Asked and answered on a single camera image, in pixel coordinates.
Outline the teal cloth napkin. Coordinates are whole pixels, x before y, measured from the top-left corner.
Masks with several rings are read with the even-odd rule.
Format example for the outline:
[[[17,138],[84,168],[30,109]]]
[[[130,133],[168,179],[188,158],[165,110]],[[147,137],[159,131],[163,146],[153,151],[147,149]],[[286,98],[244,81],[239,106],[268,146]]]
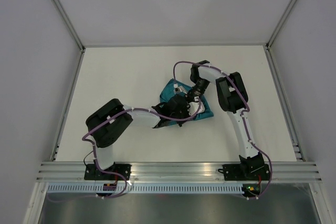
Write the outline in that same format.
[[[174,83],[177,83],[179,86],[183,86],[184,89],[186,90],[186,93],[180,93],[180,94],[175,94],[174,91],[173,91],[173,84]],[[188,91],[191,89],[192,87],[182,83],[182,82],[179,82],[179,81],[175,81],[174,79],[171,79],[167,84],[166,86],[163,88],[161,94],[160,94],[160,103],[161,102],[167,102],[171,97],[173,97],[174,95],[181,95],[181,96],[184,96],[185,99],[186,99],[186,94],[188,93]],[[198,115],[192,115],[192,116],[189,116],[188,118],[186,118],[186,122],[187,121],[197,121],[197,120],[203,120],[203,119],[207,119],[207,118],[212,118],[214,116],[214,113],[211,111],[210,107],[209,107],[209,104],[205,98],[204,95],[202,95],[200,98],[197,97],[195,98],[195,102],[196,101],[202,101],[205,105],[205,112],[204,113],[201,113],[201,114],[198,114]],[[152,107],[156,112],[157,112],[157,105],[153,106]]]

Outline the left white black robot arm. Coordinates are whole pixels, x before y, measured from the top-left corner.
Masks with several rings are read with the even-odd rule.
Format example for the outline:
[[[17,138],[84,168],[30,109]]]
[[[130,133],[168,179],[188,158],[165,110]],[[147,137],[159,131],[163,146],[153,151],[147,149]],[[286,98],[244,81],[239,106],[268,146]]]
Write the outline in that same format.
[[[148,109],[124,105],[119,99],[110,100],[85,121],[88,133],[83,140],[93,145],[97,175],[104,180],[114,176],[112,147],[128,127],[137,125],[158,129],[173,122],[182,125],[192,116],[190,104],[180,95]]]

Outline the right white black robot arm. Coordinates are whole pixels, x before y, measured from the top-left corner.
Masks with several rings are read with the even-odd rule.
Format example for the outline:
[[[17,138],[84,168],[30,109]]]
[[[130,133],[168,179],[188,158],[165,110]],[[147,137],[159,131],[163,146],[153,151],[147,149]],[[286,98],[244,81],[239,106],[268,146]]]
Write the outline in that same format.
[[[272,165],[268,155],[256,146],[248,122],[248,95],[239,72],[226,74],[204,60],[192,64],[190,80],[195,86],[189,96],[203,95],[210,83],[216,86],[220,108],[232,122],[239,149],[239,164],[223,164],[218,172],[225,181],[268,181],[272,179]]]

